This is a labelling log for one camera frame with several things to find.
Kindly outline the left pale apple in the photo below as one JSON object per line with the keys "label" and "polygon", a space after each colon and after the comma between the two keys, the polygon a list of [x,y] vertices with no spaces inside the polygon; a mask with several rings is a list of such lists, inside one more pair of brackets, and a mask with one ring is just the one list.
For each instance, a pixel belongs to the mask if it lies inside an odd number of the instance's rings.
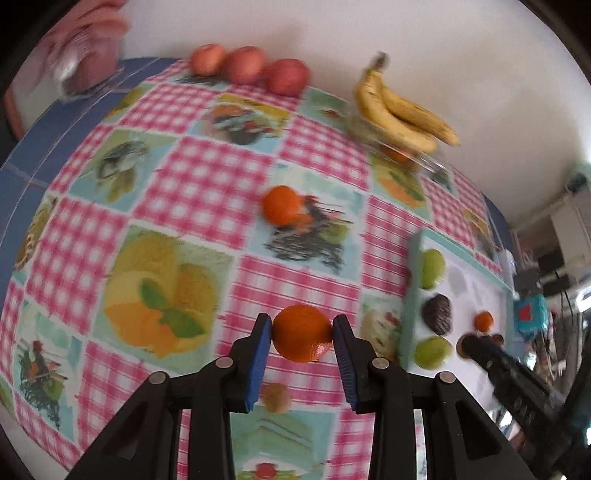
{"label": "left pale apple", "polygon": [[216,43],[201,45],[190,57],[192,73],[203,77],[214,76],[221,70],[224,58],[225,50],[221,45]]}

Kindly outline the white power strip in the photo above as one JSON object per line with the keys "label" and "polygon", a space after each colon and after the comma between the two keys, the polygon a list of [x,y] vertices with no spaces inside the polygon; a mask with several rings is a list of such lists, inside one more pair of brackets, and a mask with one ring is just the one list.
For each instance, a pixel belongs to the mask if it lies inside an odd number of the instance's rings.
{"label": "white power strip", "polygon": [[517,273],[515,260],[513,254],[508,249],[503,249],[498,253],[499,265],[501,267],[501,273],[504,283],[514,288],[514,276]]}

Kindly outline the right red apple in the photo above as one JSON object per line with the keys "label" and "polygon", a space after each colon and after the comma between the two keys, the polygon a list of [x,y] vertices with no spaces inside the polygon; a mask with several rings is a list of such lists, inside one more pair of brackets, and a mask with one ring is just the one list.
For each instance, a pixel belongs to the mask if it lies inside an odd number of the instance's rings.
{"label": "right red apple", "polygon": [[311,79],[308,66],[294,58],[270,63],[263,73],[263,87],[267,92],[287,97],[300,97]]}

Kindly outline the upper yellow banana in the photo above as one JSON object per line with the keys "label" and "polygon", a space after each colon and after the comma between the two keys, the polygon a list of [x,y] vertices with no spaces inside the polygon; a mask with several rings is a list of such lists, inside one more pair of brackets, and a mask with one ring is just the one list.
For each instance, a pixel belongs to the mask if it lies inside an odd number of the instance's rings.
{"label": "upper yellow banana", "polygon": [[386,108],[397,118],[424,130],[443,143],[458,147],[460,139],[456,131],[442,118],[396,93],[381,81],[380,92]]}

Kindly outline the teal white cardboard tray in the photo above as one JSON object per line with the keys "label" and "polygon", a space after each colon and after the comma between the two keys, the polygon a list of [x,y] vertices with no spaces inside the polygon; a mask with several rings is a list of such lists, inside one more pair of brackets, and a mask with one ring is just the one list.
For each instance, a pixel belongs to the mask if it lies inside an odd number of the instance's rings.
{"label": "teal white cardboard tray", "polygon": [[[444,279],[431,290],[422,288],[423,253],[440,251],[445,259]],[[410,373],[433,377],[434,370],[425,370],[415,363],[416,344],[435,333],[425,324],[423,304],[437,294],[451,301],[451,333],[446,336],[455,345],[460,337],[475,331],[474,317],[488,311],[492,314],[493,333],[504,337],[508,351],[513,350],[514,314],[512,290],[495,274],[476,261],[467,250],[442,234],[421,229],[409,240],[408,270],[411,283],[403,309],[403,325],[399,343],[401,366]]]}

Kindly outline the lower yellow banana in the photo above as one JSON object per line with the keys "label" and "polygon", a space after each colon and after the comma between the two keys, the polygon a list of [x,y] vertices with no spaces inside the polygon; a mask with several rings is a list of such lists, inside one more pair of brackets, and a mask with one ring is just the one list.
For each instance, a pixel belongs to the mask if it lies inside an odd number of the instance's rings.
{"label": "lower yellow banana", "polygon": [[438,148],[436,140],[394,117],[384,102],[381,87],[381,71],[373,66],[367,67],[355,90],[356,107],[363,117],[377,126],[378,133],[387,143],[414,152],[434,153]]}

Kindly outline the teal patterned box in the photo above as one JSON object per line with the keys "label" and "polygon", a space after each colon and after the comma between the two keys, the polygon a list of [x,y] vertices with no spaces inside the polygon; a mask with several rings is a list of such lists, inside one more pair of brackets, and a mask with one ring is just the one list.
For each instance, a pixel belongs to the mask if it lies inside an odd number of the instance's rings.
{"label": "teal patterned box", "polygon": [[532,341],[540,333],[547,332],[550,318],[546,298],[542,294],[514,302],[515,328],[524,341]]}

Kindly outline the checkered fruit-print tablecloth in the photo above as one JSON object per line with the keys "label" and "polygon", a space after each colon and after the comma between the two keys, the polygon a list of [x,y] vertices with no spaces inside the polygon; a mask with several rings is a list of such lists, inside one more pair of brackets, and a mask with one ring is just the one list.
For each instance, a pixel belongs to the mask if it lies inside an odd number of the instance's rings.
{"label": "checkered fruit-print tablecloth", "polygon": [[[341,98],[201,80],[184,60],[111,109],[49,184],[1,312],[4,427],[39,479],[63,478],[152,373],[199,370],[260,313],[345,314],[400,360],[409,240],[423,228],[500,277],[482,195],[356,143]],[[287,185],[294,224],[263,218]]]}

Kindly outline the white shelf unit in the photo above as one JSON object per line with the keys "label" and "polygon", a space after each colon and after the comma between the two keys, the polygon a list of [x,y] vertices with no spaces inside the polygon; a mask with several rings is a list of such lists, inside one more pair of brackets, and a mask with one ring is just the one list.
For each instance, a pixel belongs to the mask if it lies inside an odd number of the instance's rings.
{"label": "white shelf unit", "polygon": [[590,278],[590,178],[574,174],[554,201],[511,224],[520,268],[557,270],[577,283]]}

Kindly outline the yellow banana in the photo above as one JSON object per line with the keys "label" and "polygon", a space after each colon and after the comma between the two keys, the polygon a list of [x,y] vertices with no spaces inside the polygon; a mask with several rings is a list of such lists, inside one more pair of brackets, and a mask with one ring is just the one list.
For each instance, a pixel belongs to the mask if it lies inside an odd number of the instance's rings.
{"label": "yellow banana", "polygon": [[378,133],[387,143],[414,152],[434,153],[438,148],[436,140],[394,117],[384,102],[381,87],[381,71],[373,66],[367,67],[355,90],[356,107],[363,117],[377,126]]}
{"label": "yellow banana", "polygon": [[396,93],[381,81],[380,92],[386,108],[397,118],[424,130],[443,143],[458,147],[460,139],[456,131],[442,118]]}

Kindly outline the tangerine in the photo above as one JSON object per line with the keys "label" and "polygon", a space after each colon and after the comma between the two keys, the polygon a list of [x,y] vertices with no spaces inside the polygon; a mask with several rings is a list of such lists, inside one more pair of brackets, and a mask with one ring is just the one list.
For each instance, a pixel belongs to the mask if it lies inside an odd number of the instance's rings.
{"label": "tangerine", "polygon": [[474,324],[478,332],[488,334],[494,327],[494,317],[489,311],[482,311],[475,316]]}
{"label": "tangerine", "polygon": [[262,211],[263,218],[276,227],[294,224],[301,214],[301,196],[290,186],[277,185],[263,195]]}
{"label": "tangerine", "polygon": [[273,346],[283,358],[315,362],[332,345],[332,323],[322,311],[304,304],[284,308],[273,319]]}

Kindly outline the blue tablecloth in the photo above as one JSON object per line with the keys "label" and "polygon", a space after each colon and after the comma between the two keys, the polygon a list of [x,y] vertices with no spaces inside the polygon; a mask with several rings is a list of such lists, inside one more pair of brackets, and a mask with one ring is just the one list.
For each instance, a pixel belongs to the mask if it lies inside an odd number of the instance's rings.
{"label": "blue tablecloth", "polygon": [[1,294],[17,251],[49,184],[79,144],[132,88],[174,62],[147,57],[124,60],[122,70],[82,100],[53,103],[1,159]]}

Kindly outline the red apple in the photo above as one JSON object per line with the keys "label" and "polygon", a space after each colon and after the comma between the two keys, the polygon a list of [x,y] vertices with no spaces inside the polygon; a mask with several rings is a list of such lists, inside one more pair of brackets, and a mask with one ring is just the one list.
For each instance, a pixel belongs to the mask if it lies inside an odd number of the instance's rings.
{"label": "red apple", "polygon": [[252,85],[259,81],[266,66],[266,54],[256,46],[240,47],[226,56],[222,66],[223,79],[235,85]]}
{"label": "red apple", "polygon": [[308,66],[294,58],[270,63],[263,73],[263,87],[267,92],[287,97],[300,97],[311,79]]}

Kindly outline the middle red apple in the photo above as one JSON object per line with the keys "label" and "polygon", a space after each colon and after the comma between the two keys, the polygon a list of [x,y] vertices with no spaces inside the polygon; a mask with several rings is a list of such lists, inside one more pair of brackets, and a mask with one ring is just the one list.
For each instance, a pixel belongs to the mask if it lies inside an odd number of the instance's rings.
{"label": "middle red apple", "polygon": [[223,79],[235,85],[252,85],[259,81],[266,66],[266,54],[256,46],[240,47],[226,56],[222,66]]}

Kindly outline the clear plastic fruit container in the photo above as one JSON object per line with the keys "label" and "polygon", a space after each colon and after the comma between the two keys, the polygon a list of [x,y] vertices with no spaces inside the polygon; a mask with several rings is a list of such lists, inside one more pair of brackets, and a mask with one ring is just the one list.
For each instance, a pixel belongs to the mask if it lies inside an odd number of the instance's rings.
{"label": "clear plastic fruit container", "polygon": [[356,109],[349,110],[346,113],[346,131],[356,141],[368,146],[370,150],[377,152],[386,160],[397,163],[410,172],[433,175],[450,173],[451,167],[442,152],[436,150],[432,154],[427,154],[408,147],[391,144],[387,141],[382,130],[363,118]]}

